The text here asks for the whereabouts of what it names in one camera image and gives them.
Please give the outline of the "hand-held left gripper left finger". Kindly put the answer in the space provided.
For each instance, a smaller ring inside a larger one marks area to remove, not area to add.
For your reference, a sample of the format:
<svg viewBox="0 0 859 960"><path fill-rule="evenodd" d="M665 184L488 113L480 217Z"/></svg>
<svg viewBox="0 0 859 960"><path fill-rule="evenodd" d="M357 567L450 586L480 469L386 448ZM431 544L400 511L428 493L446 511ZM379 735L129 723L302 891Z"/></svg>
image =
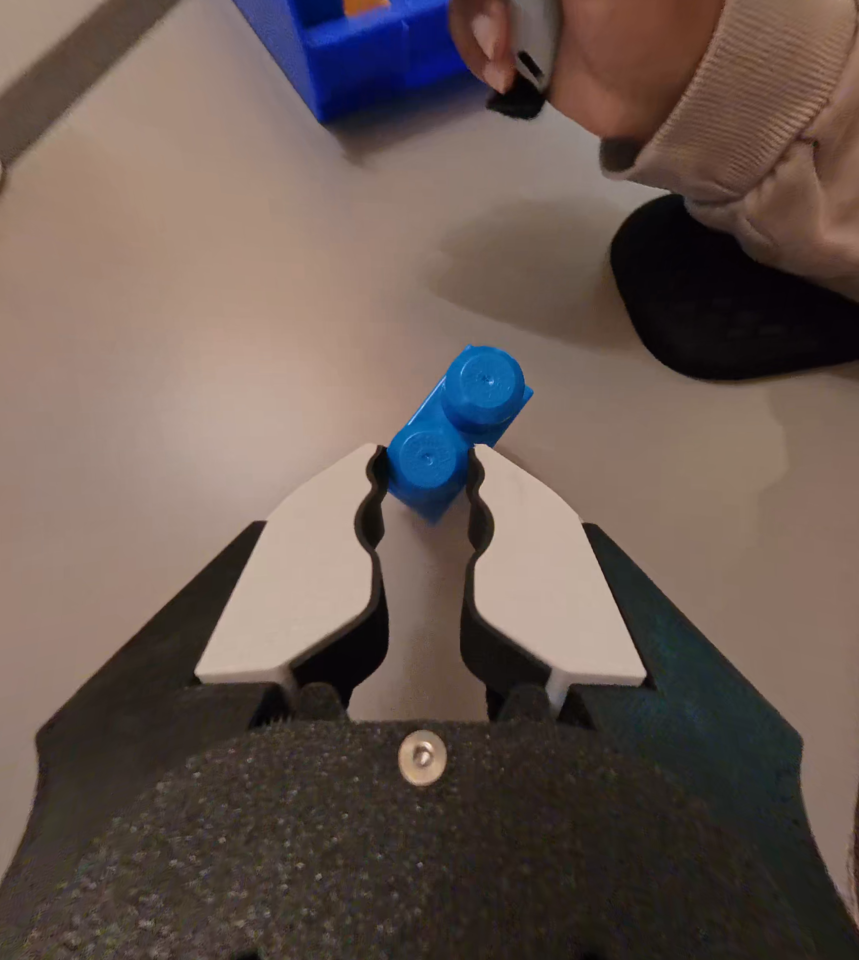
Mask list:
<svg viewBox="0 0 859 960"><path fill-rule="evenodd" d="M277 684L377 611L387 450L366 442L266 518L194 670L203 685Z"/></svg>

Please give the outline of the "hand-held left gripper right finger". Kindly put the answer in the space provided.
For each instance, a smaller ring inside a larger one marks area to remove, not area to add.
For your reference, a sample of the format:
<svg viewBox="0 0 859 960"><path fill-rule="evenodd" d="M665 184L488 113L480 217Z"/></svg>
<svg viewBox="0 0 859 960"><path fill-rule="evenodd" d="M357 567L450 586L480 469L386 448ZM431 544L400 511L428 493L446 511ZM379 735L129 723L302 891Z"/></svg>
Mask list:
<svg viewBox="0 0 859 960"><path fill-rule="evenodd" d="M639 689L647 669L577 511L488 446L470 454L463 664L491 713L520 686L560 714L573 687Z"/></svg>

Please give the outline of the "blue plastic bin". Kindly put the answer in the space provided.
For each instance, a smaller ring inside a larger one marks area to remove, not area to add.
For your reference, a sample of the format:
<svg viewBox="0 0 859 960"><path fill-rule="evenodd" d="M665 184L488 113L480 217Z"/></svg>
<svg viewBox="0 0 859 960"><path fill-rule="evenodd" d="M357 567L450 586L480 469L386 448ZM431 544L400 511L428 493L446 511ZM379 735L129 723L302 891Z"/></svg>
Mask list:
<svg viewBox="0 0 859 960"><path fill-rule="evenodd" d="M319 123L469 74L446 1L391 1L359 17L341 2L233 3Z"/></svg>

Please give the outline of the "blue two-stud toy block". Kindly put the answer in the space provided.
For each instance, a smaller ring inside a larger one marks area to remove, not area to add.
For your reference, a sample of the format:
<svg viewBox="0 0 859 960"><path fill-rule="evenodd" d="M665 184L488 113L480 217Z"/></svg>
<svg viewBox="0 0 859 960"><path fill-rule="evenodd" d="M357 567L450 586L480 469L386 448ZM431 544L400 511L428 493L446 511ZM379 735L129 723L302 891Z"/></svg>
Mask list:
<svg viewBox="0 0 859 960"><path fill-rule="evenodd" d="M471 450L495 447L532 395L511 354L466 346L391 440L389 493L425 522L438 522L465 489Z"/></svg>

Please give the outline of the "person's right forearm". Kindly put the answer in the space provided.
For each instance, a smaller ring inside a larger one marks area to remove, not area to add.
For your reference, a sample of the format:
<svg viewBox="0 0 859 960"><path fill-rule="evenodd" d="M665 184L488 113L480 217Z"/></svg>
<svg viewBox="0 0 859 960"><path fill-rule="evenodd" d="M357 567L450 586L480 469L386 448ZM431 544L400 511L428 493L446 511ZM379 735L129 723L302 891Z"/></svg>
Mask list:
<svg viewBox="0 0 859 960"><path fill-rule="evenodd" d="M859 303L859 2L726 2L663 125L601 142L600 166Z"/></svg>

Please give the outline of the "person's right hand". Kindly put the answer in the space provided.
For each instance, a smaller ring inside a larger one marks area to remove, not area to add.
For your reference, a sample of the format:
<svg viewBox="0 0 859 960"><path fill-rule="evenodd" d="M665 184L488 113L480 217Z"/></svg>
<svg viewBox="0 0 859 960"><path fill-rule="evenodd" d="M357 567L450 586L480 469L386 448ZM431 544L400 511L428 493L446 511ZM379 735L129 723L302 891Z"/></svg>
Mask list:
<svg viewBox="0 0 859 960"><path fill-rule="evenodd" d="M723 9L723 1L561 2L548 102L602 140L646 143L694 78ZM471 74L506 93L516 75L507 3L449 2L447 15Z"/></svg>

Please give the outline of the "black pad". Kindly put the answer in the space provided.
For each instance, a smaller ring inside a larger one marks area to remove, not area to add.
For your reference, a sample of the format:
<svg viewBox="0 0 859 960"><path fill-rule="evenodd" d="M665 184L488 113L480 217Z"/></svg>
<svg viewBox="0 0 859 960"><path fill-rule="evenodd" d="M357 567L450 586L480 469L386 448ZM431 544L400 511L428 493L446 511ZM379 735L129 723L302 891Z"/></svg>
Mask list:
<svg viewBox="0 0 859 960"><path fill-rule="evenodd" d="M676 195L622 223L609 248L642 345L687 378L743 382L859 362L859 304L748 256Z"/></svg>

